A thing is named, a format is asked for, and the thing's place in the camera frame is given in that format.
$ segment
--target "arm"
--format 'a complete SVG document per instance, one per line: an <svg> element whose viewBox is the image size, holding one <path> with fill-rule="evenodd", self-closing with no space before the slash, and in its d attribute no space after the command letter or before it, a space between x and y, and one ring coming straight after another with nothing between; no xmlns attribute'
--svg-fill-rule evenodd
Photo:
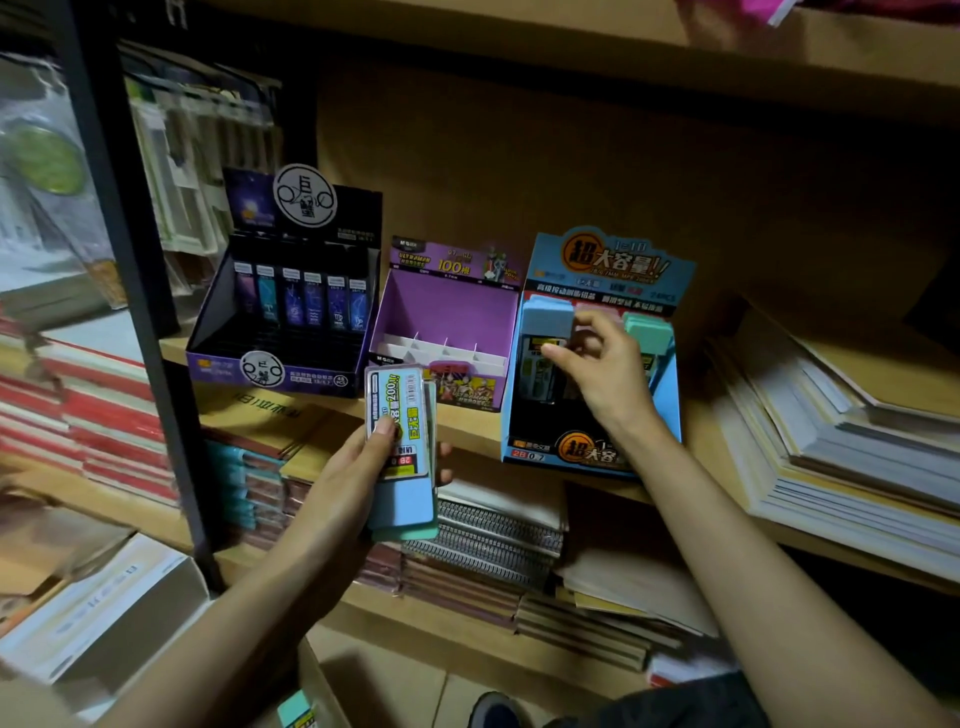
<svg viewBox="0 0 960 728"><path fill-rule="evenodd" d="M643 478L697 584L776 726L956 726L896 660L763 534L667 429L640 350L604 314L575 351L543 354L577 381Z"/></svg>
<svg viewBox="0 0 960 728"><path fill-rule="evenodd" d="M370 545L358 537L393 427L381 418L366 445L363 427L350 436L276 546L170 645L98 728L247 724L253 673L288 658L363 565Z"/></svg>

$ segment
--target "shelf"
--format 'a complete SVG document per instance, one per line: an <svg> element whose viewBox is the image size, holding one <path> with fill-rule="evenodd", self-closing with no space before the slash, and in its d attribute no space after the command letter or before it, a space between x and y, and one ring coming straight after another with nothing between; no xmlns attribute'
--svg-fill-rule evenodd
<svg viewBox="0 0 960 728"><path fill-rule="evenodd" d="M266 554L241 544L216 554L228 586ZM479 619L403 596L391 596L373 587L352 584L342 601L355 609L426 632L457 646L479 652L535 673L561 680L607 698L646 688L640 673L607 665L524 635L512 635Z"/></svg>
<svg viewBox="0 0 960 728"><path fill-rule="evenodd" d="M167 356L171 354L173 361L185 362L183 349L178 349L175 341L167 339L166 346L162 347ZM743 486L736 473L736 467L727 449L723 433L713 415L709 403L700 397L695 382L684 382L681 390L687 394L682 401L681 421L684 427L684 444L694 457L707 469L718 483L734 500L745 506L746 500ZM304 400L311 401L319 406L342 412L352 417L363 416L363 400L345 400L338 397L320 397L303 395ZM477 412L441 404L438 407L438 427L440 439L454 448L464 449L495 460L500 458L500 416L490 412ZM509 468L525 468L521 465L504 466ZM557 480L558 487L564 480L583 485L589 488L606 491L615 496L629 498L642 503L652 503L650 496L643 486L636 483L625 483L611 478L590 477L564 471L547 470L543 468L529 468L531 477L551 477ZM801 551L824 556L843 564L882 573L921 584L940 592L960 595L960 585L940 579L923 571L887 561L864 551L858 551L849 546L843 546L833 541L798 531L786 525L755 519L757 525L770 538L783 546L790 546Z"/></svg>
<svg viewBox="0 0 960 728"><path fill-rule="evenodd" d="M174 506L6 453L0 454L0 475L5 484L47 496L95 518L128 525L180 551L193 551L186 517Z"/></svg>
<svg viewBox="0 0 960 728"><path fill-rule="evenodd" d="M795 9L778 28L723 4L648 0L207 0L225 11L657 85L957 124L952 28Z"/></svg>

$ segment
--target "cardboard wall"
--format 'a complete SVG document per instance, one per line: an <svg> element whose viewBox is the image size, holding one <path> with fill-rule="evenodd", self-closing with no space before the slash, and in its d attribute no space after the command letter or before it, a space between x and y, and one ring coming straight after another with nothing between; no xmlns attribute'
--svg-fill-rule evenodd
<svg viewBox="0 0 960 728"><path fill-rule="evenodd" d="M385 240L527 256L575 225L648 237L699 266L681 355L760 282L900 317L958 229L955 159L920 132L776 131L359 53L318 63L320 169L383 191Z"/></svg>

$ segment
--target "stack of books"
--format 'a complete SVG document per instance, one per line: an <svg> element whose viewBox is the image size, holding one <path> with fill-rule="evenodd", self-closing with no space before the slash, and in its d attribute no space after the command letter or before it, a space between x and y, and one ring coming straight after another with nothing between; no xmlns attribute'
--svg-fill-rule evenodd
<svg viewBox="0 0 960 728"><path fill-rule="evenodd" d="M79 263L43 251L4 254L0 271L0 450L80 473L60 384L40 362L39 333L106 304Z"/></svg>
<svg viewBox="0 0 960 728"><path fill-rule="evenodd" d="M960 581L960 360L898 322L752 304L708 342L741 504Z"/></svg>
<svg viewBox="0 0 960 728"><path fill-rule="evenodd" d="M177 505L163 428L126 310L43 331L36 356L60 382L63 419L90 480Z"/></svg>
<svg viewBox="0 0 960 728"><path fill-rule="evenodd" d="M283 469L329 413L266 389L198 383L194 393L224 518L241 541L269 549L305 497Z"/></svg>
<svg viewBox="0 0 960 728"><path fill-rule="evenodd" d="M80 474L83 455L69 429L55 380L0 376L0 450Z"/></svg>
<svg viewBox="0 0 960 728"><path fill-rule="evenodd" d="M516 631L595 660L642 672L652 638L677 648L681 643L645 630L627 619L578 610L548 596L526 594L516 612Z"/></svg>
<svg viewBox="0 0 960 728"><path fill-rule="evenodd" d="M524 590L515 584L417 553L403 555L400 580L404 596L516 631Z"/></svg>

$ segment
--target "finger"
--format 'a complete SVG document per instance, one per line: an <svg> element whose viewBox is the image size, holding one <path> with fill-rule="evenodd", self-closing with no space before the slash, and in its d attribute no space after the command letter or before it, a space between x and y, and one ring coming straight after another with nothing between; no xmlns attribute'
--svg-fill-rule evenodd
<svg viewBox="0 0 960 728"><path fill-rule="evenodd" d="M603 340L604 346L617 341L621 336L626 336L624 330L613 322L610 314L605 311L577 311L573 317L577 326L590 327Z"/></svg>
<svg viewBox="0 0 960 728"><path fill-rule="evenodd" d="M353 430L350 436L347 437L347 441L344 442L340 446L340 449L334 452L330 456L330 459L326 461L324 471L327 474L338 473L356 460L357 456L360 454L360 451L363 449L366 434L367 429L363 425L360 425Z"/></svg>
<svg viewBox="0 0 960 728"><path fill-rule="evenodd" d="M603 341L596 335L595 331L591 331L589 328L581 328L573 332L567 348L577 353L599 357L603 353Z"/></svg>
<svg viewBox="0 0 960 728"><path fill-rule="evenodd" d="M580 354L572 352L567 347L544 344L540 347L540 352L574 379L579 379L587 373L587 362L580 358Z"/></svg>
<svg viewBox="0 0 960 728"><path fill-rule="evenodd" d="M394 449L395 431L396 425L391 418L381 417L377 420L371 436L367 438L367 444L350 466L351 473L361 481L373 483Z"/></svg>

